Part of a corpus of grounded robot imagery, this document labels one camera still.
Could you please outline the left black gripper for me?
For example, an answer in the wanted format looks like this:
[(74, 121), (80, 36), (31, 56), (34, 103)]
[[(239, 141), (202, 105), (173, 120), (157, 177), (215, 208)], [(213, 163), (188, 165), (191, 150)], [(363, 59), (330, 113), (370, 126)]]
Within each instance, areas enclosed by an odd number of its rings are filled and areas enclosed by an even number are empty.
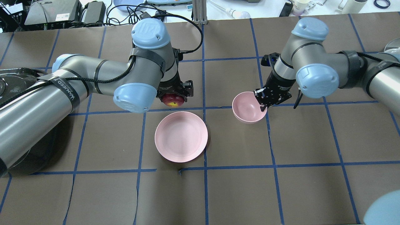
[(179, 61), (183, 59), (183, 53), (180, 49), (173, 48), (174, 60), (172, 65), (166, 69), (164, 77), (161, 79), (156, 98), (158, 98), (162, 103), (166, 103), (166, 95), (173, 94), (179, 96), (183, 102), (187, 102), (188, 97), (194, 96), (194, 84), (192, 80), (181, 81), (178, 66)]

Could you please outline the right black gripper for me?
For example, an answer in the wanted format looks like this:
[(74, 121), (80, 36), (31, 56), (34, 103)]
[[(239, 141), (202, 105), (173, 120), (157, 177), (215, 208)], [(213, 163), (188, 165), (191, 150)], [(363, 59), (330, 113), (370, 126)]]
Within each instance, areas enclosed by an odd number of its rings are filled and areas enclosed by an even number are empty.
[[(268, 107), (272, 105), (281, 104), (282, 102), (290, 99), (292, 97), (290, 89), (295, 83), (295, 79), (283, 78), (275, 70), (275, 64), (280, 59), (279, 53), (271, 53), (269, 55), (264, 55), (261, 60), (262, 66), (271, 67), (272, 71), (268, 76), (265, 85), (262, 88), (257, 88), (254, 90), (254, 95), (256, 100), (260, 105), (260, 110), (266, 112)], [(300, 88), (298, 88), (298, 95), (294, 104), (294, 109), (296, 109), (301, 99), (303, 98), (303, 93)]]

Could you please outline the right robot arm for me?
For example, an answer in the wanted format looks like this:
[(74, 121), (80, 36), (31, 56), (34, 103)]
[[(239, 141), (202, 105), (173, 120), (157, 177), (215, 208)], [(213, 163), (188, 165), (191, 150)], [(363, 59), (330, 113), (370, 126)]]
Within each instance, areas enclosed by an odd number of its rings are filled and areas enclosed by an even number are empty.
[(359, 87), (399, 114), (399, 49), (375, 54), (354, 50), (327, 53), (323, 41), (328, 33), (323, 21), (304, 17), (291, 31), (282, 53), (263, 57), (262, 65), (272, 71), (265, 85), (253, 91), (260, 110), (290, 99), (290, 89), (297, 83), (301, 94), (314, 99), (327, 97), (337, 89)]

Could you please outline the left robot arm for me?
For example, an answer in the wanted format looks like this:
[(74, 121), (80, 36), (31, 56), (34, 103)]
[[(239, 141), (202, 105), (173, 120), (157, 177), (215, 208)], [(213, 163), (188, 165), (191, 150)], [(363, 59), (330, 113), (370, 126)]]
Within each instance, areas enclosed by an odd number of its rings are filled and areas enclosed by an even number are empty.
[(131, 31), (133, 48), (127, 63), (63, 54), (50, 74), (1, 104), (1, 176), (34, 144), (75, 110), (90, 94), (113, 97), (114, 104), (132, 113), (145, 113), (155, 98), (166, 94), (194, 95), (193, 81), (182, 82), (178, 63), (183, 54), (172, 47), (165, 24), (156, 17), (137, 22)]

